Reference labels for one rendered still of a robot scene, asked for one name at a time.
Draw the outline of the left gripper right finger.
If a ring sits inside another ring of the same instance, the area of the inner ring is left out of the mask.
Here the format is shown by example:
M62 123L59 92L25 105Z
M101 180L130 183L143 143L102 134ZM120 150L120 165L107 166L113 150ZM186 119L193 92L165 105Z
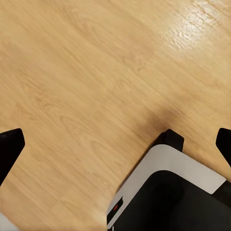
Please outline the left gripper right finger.
M218 129L216 146L231 167L231 130Z

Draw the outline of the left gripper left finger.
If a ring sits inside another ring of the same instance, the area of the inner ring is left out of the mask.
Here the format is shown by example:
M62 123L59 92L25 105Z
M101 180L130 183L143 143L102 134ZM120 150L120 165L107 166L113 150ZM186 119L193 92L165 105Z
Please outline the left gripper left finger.
M21 128L0 133L0 185L25 147Z

